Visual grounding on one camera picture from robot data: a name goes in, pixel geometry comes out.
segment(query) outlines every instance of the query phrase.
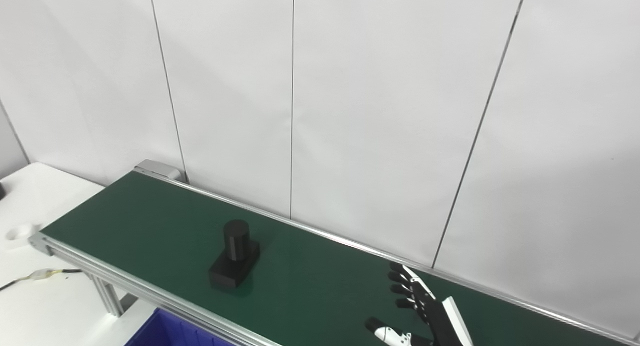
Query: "cable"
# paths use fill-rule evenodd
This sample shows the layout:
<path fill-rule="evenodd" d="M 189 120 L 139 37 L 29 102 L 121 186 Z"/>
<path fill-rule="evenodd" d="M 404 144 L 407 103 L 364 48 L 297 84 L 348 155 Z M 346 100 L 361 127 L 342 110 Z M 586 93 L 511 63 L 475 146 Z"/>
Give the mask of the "cable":
<path fill-rule="evenodd" d="M 12 280 L 11 282 L 5 284 L 4 286 L 0 287 L 0 291 L 2 291 L 3 289 L 11 286 L 12 284 L 18 283 L 18 280 Z"/>
<path fill-rule="evenodd" d="M 20 278 L 16 278 L 15 280 L 12 280 L 11 282 L 5 284 L 4 286 L 0 287 L 0 291 L 2 291 L 3 289 L 12 286 L 22 280 L 42 280 L 44 278 L 49 278 L 52 275 L 55 275 L 56 273 L 78 273 L 78 272 L 82 272 L 81 269 L 79 268 L 62 268 L 60 270 L 51 270 L 50 268 L 42 268 L 41 270 L 35 270 L 33 271 L 30 275 L 28 276 L 24 276 L 24 277 L 20 277 Z"/>

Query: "robotic hand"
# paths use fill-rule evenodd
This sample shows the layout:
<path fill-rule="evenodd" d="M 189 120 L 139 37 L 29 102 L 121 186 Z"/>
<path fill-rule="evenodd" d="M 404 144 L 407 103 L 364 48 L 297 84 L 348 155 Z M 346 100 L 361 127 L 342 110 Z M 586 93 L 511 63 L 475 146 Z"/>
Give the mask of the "robotic hand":
<path fill-rule="evenodd" d="M 375 317 L 365 326 L 389 346 L 473 346 L 458 307 L 452 297 L 438 302 L 423 280 L 408 267 L 391 262 L 388 277 L 397 282 L 391 292 L 406 296 L 395 301 L 397 307 L 412 308 L 429 325 L 434 340 L 389 327 Z"/>

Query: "white wall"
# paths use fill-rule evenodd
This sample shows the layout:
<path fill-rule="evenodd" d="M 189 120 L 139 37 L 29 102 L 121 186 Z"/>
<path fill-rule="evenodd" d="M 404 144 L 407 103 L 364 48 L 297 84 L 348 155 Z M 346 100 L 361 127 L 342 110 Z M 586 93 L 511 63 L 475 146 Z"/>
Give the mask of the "white wall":
<path fill-rule="evenodd" d="M 518 3 L 295 0 L 293 218 L 430 265 Z"/>
<path fill-rule="evenodd" d="M 290 214 L 292 0 L 154 0 L 191 184 Z"/>
<path fill-rule="evenodd" d="M 0 104 L 0 179 L 27 165 L 27 159 Z"/>
<path fill-rule="evenodd" d="M 638 0 L 525 0 L 436 268 L 633 337 Z"/>
<path fill-rule="evenodd" d="M 173 105 L 151 0 L 0 0 L 0 98 L 32 161 L 103 184 L 184 163 L 432 262 L 519 0 L 154 1 Z M 525 0 L 436 268 L 637 332 L 639 16 Z"/>
<path fill-rule="evenodd" d="M 150 0 L 0 0 L 0 95 L 34 162 L 182 166 Z"/>

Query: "conveyor leg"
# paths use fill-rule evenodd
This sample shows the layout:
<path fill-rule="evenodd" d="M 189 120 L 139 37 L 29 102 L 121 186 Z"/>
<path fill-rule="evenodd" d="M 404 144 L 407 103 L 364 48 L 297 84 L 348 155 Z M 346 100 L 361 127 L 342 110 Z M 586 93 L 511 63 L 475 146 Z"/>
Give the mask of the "conveyor leg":
<path fill-rule="evenodd" d="M 135 296 L 132 296 L 130 293 L 128 293 L 121 300 L 118 298 L 118 295 L 116 294 L 114 285 L 110 284 L 109 282 L 106 282 L 100 277 L 91 275 L 89 273 L 87 273 L 87 275 L 93 281 L 93 284 L 95 285 L 95 288 L 98 291 L 98 294 L 100 295 L 100 298 L 102 299 L 102 302 L 104 303 L 104 306 L 107 309 L 107 312 L 109 312 L 113 316 L 116 316 L 116 317 L 122 316 L 122 314 L 137 299 L 135 298 Z"/>

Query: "white table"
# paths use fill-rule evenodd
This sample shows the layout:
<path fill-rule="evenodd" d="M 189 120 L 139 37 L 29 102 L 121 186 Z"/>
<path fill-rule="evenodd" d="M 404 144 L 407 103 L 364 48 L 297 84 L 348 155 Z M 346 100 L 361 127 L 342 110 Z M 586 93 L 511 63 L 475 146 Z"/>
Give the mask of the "white table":
<path fill-rule="evenodd" d="M 45 227 L 103 187 L 41 163 L 1 182 L 7 196 L 0 200 L 0 286 L 41 268 L 73 268 L 30 245 L 9 249 L 7 232 L 24 223 Z M 120 318 L 111 316 L 84 273 L 25 280 L 0 291 L 0 344 L 122 346 L 154 308 L 138 300 Z"/>

